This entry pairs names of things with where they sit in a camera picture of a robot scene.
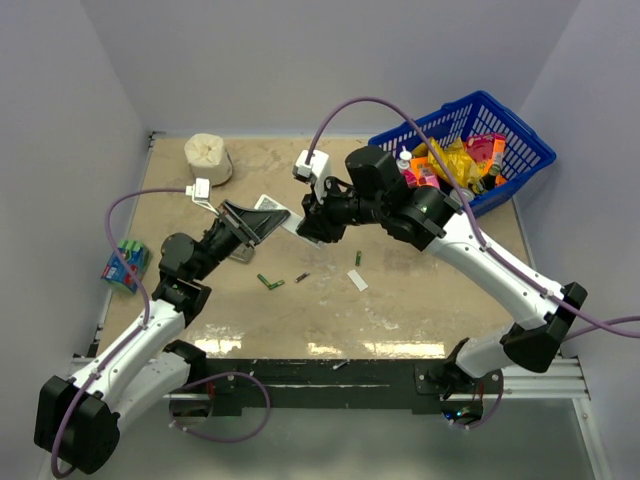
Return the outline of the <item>white battery cover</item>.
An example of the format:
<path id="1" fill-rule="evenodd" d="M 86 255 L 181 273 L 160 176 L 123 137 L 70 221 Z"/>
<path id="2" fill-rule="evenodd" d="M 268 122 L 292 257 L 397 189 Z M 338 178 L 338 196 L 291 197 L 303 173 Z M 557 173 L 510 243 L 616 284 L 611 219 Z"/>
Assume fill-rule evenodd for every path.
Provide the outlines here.
<path id="1" fill-rule="evenodd" d="M 368 284 L 356 270 L 348 271 L 347 276 L 359 292 L 363 292 L 368 288 Z"/>

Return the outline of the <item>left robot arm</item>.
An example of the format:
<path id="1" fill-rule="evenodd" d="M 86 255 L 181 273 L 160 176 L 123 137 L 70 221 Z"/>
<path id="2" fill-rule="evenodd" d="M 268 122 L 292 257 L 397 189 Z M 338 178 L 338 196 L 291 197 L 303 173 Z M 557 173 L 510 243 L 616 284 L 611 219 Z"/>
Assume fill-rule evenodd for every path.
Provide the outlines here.
<path id="1" fill-rule="evenodd" d="M 200 390 L 207 368 L 170 340 L 201 313 L 211 293 L 202 285 L 238 247 L 255 247 L 285 223 L 286 209 L 245 209 L 225 201 L 201 239 L 169 235 L 161 246 L 159 282 L 141 313 L 91 363 L 52 376 L 39 392 L 34 442 L 50 454 L 57 479 L 92 474 L 113 454 L 131 421 L 162 395 Z"/>

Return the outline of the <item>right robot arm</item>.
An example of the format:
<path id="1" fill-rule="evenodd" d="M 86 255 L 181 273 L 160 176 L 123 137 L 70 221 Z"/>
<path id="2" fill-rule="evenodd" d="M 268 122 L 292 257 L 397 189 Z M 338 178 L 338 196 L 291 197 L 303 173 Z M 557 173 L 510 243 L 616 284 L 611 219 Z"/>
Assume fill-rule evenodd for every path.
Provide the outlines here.
<path id="1" fill-rule="evenodd" d="M 576 282 L 562 286 L 500 246 L 480 242 L 460 204 L 435 187 L 410 187 L 391 153 L 365 146 L 349 154 L 345 166 L 350 183 L 331 175 L 327 154 L 301 152 L 293 175 L 311 191 L 302 200 L 298 235 L 336 243 L 349 225 L 378 224 L 394 239 L 452 265 L 512 317 L 511 326 L 494 335 L 460 341 L 429 370 L 429 380 L 446 393 L 466 393 L 484 375 L 510 365 L 546 372 L 586 290 Z"/>

